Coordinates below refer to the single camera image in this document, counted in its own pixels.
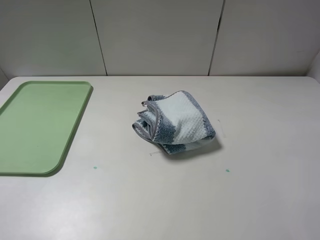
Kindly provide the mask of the blue white striped towel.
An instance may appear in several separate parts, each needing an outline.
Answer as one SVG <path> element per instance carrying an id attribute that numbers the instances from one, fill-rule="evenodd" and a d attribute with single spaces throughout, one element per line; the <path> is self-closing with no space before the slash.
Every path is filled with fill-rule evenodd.
<path id="1" fill-rule="evenodd" d="M 141 104 L 146 109 L 137 113 L 133 130 L 169 155 L 202 148 L 216 137 L 204 110 L 187 91 L 150 95 Z"/>

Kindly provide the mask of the green plastic tray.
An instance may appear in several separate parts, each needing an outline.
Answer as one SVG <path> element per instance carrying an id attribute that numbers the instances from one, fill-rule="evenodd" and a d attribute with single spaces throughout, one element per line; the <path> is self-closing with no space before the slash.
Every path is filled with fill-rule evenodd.
<path id="1" fill-rule="evenodd" d="M 0 174 L 48 176 L 63 165 L 93 87 L 27 81 L 0 108 Z"/>

